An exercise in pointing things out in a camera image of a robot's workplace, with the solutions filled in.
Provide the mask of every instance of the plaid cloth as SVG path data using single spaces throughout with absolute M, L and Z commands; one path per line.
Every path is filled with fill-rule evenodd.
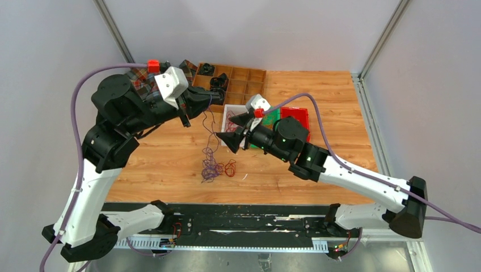
M 162 67 L 169 66 L 170 64 L 162 63 Z M 184 60 L 180 65 L 179 68 L 184 71 L 185 77 L 187 78 L 187 81 L 189 82 L 189 85 L 192 85 L 192 82 L 194 80 L 194 76 L 197 71 L 197 66 L 195 66 L 192 62 L 189 62 L 187 60 Z M 142 90 L 142 93 L 147 93 L 147 94 L 157 94 L 159 91 L 159 88 L 155 84 L 155 79 L 154 76 L 158 75 L 160 73 L 147 73 L 147 68 L 144 69 L 138 69 L 138 68 L 133 68 L 127 73 L 125 73 L 126 76 L 129 77 L 130 81 L 134 85 L 135 89 L 138 91 L 142 88 L 145 88 Z

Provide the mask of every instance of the wooden table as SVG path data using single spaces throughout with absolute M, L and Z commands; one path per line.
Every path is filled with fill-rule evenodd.
M 377 170 L 350 73 L 270 71 L 265 87 L 271 105 L 300 92 L 312 94 L 334 151 L 350 162 Z M 325 147 L 310 100 L 303 97 L 290 105 L 309 110 L 311 143 Z M 203 118 L 200 115 L 191 120 L 189 128 L 182 127 L 180 120 L 169 121 L 140 140 L 140 147 L 112 186 L 107 201 L 286 205 L 372 202 L 334 185 L 298 179 L 287 170 L 287 163 L 257 149 L 233 154 L 227 147 L 219 147 L 215 159 L 219 163 L 235 159 L 237 172 L 234 177 L 222 175 L 211 183 L 201 183 L 202 149 L 209 136 L 202 126 Z M 222 114 L 215 113 L 214 118 L 214 128 L 220 131 Z M 212 139 L 211 145 L 215 147 L 215 143 Z

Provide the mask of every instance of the wooden organizer box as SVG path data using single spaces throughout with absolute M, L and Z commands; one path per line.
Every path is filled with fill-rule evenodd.
M 199 75 L 200 67 L 204 63 L 198 65 L 192 86 L 202 87 L 210 90 L 210 80 L 220 76 L 222 73 L 227 75 L 229 83 L 227 85 L 226 97 L 223 105 L 211 105 L 213 112 L 224 111 L 225 104 L 245 105 L 249 99 L 256 94 L 264 96 L 265 70 L 249 69 L 228 65 L 211 64 L 215 67 L 213 76 Z

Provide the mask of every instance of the red plastic bin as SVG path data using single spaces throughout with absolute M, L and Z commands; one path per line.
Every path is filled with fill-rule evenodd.
M 297 121 L 299 121 L 303 127 L 307 130 L 309 129 L 309 114 L 307 113 L 307 109 L 303 108 L 293 108 L 293 107 L 281 107 L 281 118 L 284 117 L 294 117 Z M 311 133 L 307 136 L 307 142 L 311 139 Z

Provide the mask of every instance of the white wall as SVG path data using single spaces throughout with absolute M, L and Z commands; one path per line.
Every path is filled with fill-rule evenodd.
M 360 71 L 399 0 L 107 0 L 134 59 Z
M 412 1 L 366 81 L 396 176 L 481 225 L 481 2 Z M 428 209 L 428 215 L 437 215 Z M 479 271 L 481 235 L 426 222 L 434 271 Z
M 38 271 L 49 245 L 41 230 L 60 216 L 77 172 L 73 88 L 90 70 L 124 61 L 92 1 L 4 1 L 0 25 L 0 270 Z M 81 91 L 81 135 L 105 76 Z M 66 269 L 58 246 L 47 271 Z

